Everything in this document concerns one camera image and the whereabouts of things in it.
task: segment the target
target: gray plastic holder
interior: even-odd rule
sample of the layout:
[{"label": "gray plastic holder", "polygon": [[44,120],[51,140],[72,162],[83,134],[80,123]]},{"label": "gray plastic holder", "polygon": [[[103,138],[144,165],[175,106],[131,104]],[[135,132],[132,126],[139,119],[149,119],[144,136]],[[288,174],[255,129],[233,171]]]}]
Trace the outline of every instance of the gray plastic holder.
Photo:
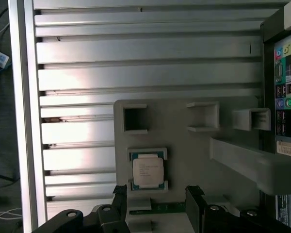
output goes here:
[{"label": "gray plastic holder", "polygon": [[268,108],[251,108],[233,111],[233,128],[251,131],[271,130],[271,111]]}]

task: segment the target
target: sticker label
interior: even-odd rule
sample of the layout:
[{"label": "sticker label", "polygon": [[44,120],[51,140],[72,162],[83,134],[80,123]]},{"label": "sticker label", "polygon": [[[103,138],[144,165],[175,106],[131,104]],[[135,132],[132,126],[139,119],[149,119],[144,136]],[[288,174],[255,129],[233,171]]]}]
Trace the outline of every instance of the sticker label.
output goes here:
[{"label": "sticker label", "polygon": [[277,153],[291,156],[291,143],[277,141]]},{"label": "sticker label", "polygon": [[291,55],[291,43],[285,44],[283,46],[283,57]]}]

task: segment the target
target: connector port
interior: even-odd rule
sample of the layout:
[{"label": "connector port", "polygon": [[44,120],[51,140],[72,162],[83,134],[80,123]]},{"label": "connector port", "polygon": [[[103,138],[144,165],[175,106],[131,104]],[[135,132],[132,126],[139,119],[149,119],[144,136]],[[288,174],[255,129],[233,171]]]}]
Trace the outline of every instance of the connector port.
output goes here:
[{"label": "connector port", "polygon": [[291,94],[291,84],[287,85],[286,91],[287,91],[287,94]]},{"label": "connector port", "polygon": [[282,135],[286,134],[286,125],[284,125],[284,124],[281,125],[281,134]]},{"label": "connector port", "polygon": [[285,111],[281,111],[281,120],[286,121],[286,112]]},{"label": "connector port", "polygon": [[281,121],[281,111],[277,111],[277,121]]},{"label": "connector port", "polygon": [[276,134],[277,135],[281,135],[282,132],[281,132],[281,124],[277,124],[277,127],[276,127]]}]

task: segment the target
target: screw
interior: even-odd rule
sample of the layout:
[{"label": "screw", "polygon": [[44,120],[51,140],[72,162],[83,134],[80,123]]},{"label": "screw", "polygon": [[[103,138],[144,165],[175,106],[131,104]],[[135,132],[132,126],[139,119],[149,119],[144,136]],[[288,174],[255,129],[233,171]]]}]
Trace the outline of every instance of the screw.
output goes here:
[{"label": "screw", "polygon": [[252,211],[252,210],[247,211],[247,214],[250,216],[257,216],[258,215],[255,211]]},{"label": "screw", "polygon": [[216,205],[213,205],[213,206],[210,207],[210,209],[216,211],[216,210],[219,210],[220,208],[218,206],[216,206]]},{"label": "screw", "polygon": [[68,217],[74,217],[75,215],[77,215],[77,214],[74,213],[74,212],[71,212],[71,213],[67,214]]}]

